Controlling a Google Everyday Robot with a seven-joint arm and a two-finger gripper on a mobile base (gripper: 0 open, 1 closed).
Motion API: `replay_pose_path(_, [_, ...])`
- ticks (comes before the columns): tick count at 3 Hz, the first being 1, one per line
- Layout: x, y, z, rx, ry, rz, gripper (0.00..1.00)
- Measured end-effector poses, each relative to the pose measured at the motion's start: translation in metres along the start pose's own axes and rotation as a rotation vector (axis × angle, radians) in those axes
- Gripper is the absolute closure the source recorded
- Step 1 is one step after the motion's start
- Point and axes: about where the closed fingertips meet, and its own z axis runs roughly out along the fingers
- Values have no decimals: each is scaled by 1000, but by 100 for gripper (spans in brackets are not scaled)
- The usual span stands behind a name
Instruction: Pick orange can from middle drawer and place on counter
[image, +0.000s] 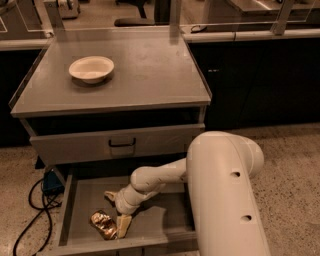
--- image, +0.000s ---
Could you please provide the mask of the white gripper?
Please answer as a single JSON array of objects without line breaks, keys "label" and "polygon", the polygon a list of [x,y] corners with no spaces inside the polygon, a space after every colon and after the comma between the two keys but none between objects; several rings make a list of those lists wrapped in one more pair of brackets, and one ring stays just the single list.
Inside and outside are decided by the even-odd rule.
[{"label": "white gripper", "polygon": [[124,238],[132,221],[133,214],[140,204],[147,199],[147,195],[138,192],[131,185],[122,188],[119,192],[105,191],[104,196],[115,202],[116,209],[120,214],[117,217],[117,237]]}]

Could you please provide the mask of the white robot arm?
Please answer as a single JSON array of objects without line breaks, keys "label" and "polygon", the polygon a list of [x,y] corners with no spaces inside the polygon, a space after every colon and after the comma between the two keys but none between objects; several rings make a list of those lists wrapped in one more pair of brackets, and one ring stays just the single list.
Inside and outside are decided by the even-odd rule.
[{"label": "white robot arm", "polygon": [[159,167],[139,167],[118,192],[104,193],[116,205],[118,236],[131,215],[165,185],[188,185],[200,256],[271,256],[250,178],[264,164],[260,146],[226,132],[205,132],[187,156]]}]

